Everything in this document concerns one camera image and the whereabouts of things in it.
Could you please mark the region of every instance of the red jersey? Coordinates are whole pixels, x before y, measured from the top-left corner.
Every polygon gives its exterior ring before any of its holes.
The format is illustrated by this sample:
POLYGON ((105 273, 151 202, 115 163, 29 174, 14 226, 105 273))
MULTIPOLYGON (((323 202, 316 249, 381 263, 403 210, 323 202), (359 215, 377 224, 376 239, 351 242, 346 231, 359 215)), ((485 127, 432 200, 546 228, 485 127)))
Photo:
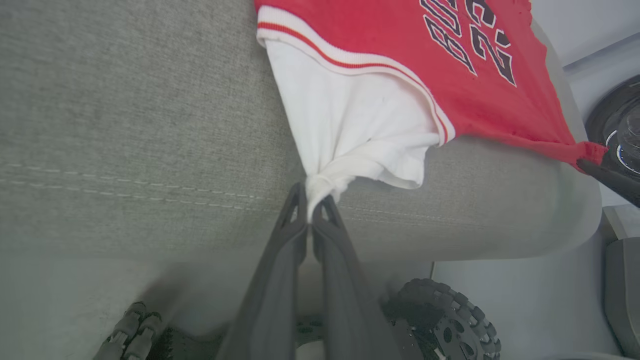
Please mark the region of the red jersey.
POLYGON ((529 0, 255 0, 277 38, 345 74, 388 72, 418 88, 440 143, 481 136, 576 167, 605 147, 575 143, 531 31, 529 0))

